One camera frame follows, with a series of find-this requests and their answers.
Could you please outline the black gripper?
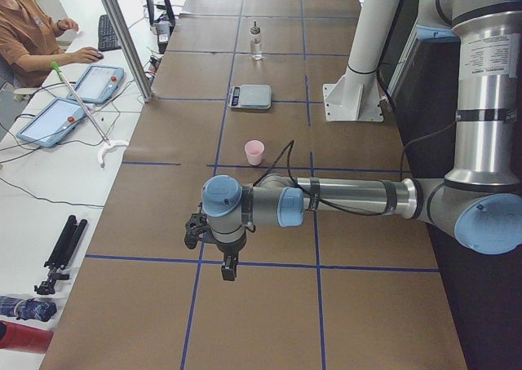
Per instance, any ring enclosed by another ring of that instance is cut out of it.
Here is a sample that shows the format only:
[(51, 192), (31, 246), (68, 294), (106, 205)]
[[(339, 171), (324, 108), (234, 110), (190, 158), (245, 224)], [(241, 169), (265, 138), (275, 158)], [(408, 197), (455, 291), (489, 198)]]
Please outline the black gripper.
[(223, 280), (234, 281), (237, 277), (237, 263), (239, 253), (246, 245), (246, 231), (238, 230), (232, 234), (223, 234), (216, 231), (212, 232), (216, 246), (223, 253), (223, 264), (221, 274)]

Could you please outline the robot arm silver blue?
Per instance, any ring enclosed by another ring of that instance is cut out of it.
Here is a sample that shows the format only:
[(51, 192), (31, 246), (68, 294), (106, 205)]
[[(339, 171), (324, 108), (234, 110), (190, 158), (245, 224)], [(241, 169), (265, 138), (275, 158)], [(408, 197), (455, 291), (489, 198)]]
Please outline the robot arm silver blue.
[(459, 41), (453, 168), (443, 178), (342, 180), (265, 172), (252, 184), (210, 178), (184, 242), (214, 244), (222, 277), (235, 280), (247, 233), (260, 225), (297, 227), (307, 211), (359, 216), (398, 214), (438, 227), (460, 245), (503, 254), (521, 243), (519, 179), (511, 136), (521, 79), (521, 0), (419, 0), (417, 36)]

